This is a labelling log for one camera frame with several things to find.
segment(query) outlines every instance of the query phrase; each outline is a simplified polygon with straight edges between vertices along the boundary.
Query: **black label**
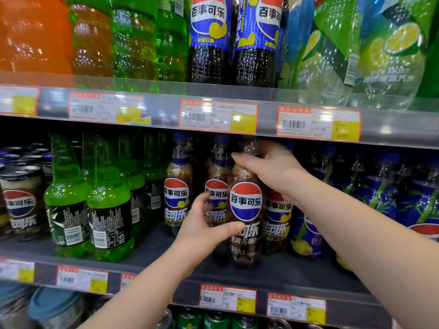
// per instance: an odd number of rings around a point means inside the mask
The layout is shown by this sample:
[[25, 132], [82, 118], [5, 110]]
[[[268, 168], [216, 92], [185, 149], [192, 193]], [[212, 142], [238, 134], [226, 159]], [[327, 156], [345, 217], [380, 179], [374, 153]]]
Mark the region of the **black label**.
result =
[[91, 237], [96, 248], [118, 247], [132, 238], [133, 223], [130, 201], [112, 208], [89, 208], [89, 210], [89, 220], [93, 229]]
[[145, 218], [145, 192], [144, 188], [140, 187], [131, 191], [131, 218], [133, 224]]
[[164, 179], [146, 181], [145, 206], [146, 210], [156, 210], [162, 207]]
[[90, 239], [84, 202], [54, 207], [46, 205], [52, 239], [59, 246], [71, 246]]

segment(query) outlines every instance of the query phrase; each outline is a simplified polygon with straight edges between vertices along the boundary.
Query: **shelf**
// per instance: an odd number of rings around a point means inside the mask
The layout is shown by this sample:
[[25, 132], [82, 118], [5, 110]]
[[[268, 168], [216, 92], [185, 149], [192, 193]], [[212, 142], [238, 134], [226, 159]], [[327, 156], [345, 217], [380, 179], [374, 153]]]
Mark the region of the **shelf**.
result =
[[[108, 272], [107, 293], [117, 293], [121, 274], [136, 275], [156, 260], [173, 242], [163, 225], [154, 227], [143, 243], [121, 263], [70, 259], [53, 255], [51, 239], [19, 243], [0, 242], [0, 258], [35, 263], [33, 283], [56, 286], [58, 265]], [[326, 323], [343, 328], [390, 329], [391, 317], [353, 275], [338, 271], [331, 256], [316, 262], [288, 253], [262, 255], [254, 270], [236, 268], [230, 260], [218, 265], [212, 257], [204, 260], [177, 288], [172, 303], [199, 307], [201, 284], [252, 289], [256, 291], [255, 313], [266, 316], [268, 293], [313, 297], [326, 300]]]
[[[3, 85], [35, 85], [40, 89], [40, 96], [36, 104], [36, 115], [34, 117], [46, 119], [71, 120], [69, 118], [69, 99], [72, 92], [141, 97], [143, 102], [138, 106], [141, 110], [141, 117], [151, 117], [151, 124], [148, 124], [148, 121], [142, 122], [141, 125], [170, 129], [179, 128], [182, 100], [201, 100], [207, 103], [257, 104], [256, 134], [263, 136], [276, 136], [279, 106], [323, 108], [327, 113], [355, 110], [350, 107], [335, 108], [299, 104], [299, 92], [295, 90], [119, 80], [101, 77], [81, 78], [83, 82], [87, 81], [87, 86], [91, 88], [127, 87], [128, 85], [136, 87], [136, 90], [139, 91], [124, 93], [122, 91], [72, 88], [69, 87], [72, 86], [72, 78], [72, 76], [57, 74], [14, 74], [0, 72], [0, 83], [3, 83]], [[5, 92], [7, 92], [7, 88], [3, 87], [3, 99]], [[417, 109], [436, 110], [437, 106], [439, 106], [439, 101], [419, 99], [415, 105]], [[437, 131], [439, 113], [381, 109], [362, 109], [359, 111], [361, 113], [360, 143], [439, 149], [439, 132]], [[2, 114], [30, 116], [27, 114]]]

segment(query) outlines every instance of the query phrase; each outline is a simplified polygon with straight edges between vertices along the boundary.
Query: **yellow price label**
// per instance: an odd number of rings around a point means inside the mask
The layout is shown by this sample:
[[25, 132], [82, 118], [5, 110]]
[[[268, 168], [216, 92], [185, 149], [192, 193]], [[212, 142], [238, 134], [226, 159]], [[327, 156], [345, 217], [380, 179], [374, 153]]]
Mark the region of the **yellow price label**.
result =
[[256, 300], [249, 298], [238, 297], [238, 302], [236, 304], [236, 311], [243, 313], [256, 313]]
[[151, 126], [152, 125], [152, 117], [141, 117], [140, 119], [135, 119], [130, 122], [132, 125], [143, 125], [143, 126]]
[[243, 134], [256, 133], [257, 116], [251, 114], [232, 114], [230, 131]]
[[333, 121], [331, 139], [337, 141], [358, 142], [360, 135], [359, 121]]
[[321, 308], [306, 308], [306, 321], [326, 325], [326, 310]]
[[101, 280], [101, 279], [91, 279], [89, 292], [106, 294], [107, 293], [107, 281]]
[[35, 278], [35, 269], [19, 269], [17, 280], [23, 283], [33, 283]]
[[117, 109], [117, 123], [128, 124], [139, 119], [142, 115], [142, 110], [137, 106], [122, 106]]
[[12, 112], [15, 114], [36, 115], [36, 97], [12, 95]]

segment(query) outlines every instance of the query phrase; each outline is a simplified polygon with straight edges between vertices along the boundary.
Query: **forearm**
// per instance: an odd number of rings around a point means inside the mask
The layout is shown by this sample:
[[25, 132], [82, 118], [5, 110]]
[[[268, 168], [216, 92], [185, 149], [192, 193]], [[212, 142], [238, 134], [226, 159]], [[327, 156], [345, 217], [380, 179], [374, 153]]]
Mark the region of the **forearm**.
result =
[[175, 247], [142, 271], [81, 329], [155, 328], [189, 268]]
[[304, 171], [288, 173], [286, 182], [295, 185], [288, 195], [403, 328], [436, 326], [437, 243]]

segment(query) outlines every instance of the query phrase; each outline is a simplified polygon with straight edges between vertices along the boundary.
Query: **person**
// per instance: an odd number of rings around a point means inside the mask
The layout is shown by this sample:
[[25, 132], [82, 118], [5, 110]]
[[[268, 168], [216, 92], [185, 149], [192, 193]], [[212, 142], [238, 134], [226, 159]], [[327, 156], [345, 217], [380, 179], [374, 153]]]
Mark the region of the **person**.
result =
[[[259, 141], [264, 158], [233, 153], [284, 199], [297, 205], [404, 329], [439, 323], [439, 245], [311, 176], [285, 147]], [[195, 199], [172, 246], [80, 327], [153, 328], [178, 284], [216, 244], [239, 233], [230, 222], [208, 227], [209, 193]]]

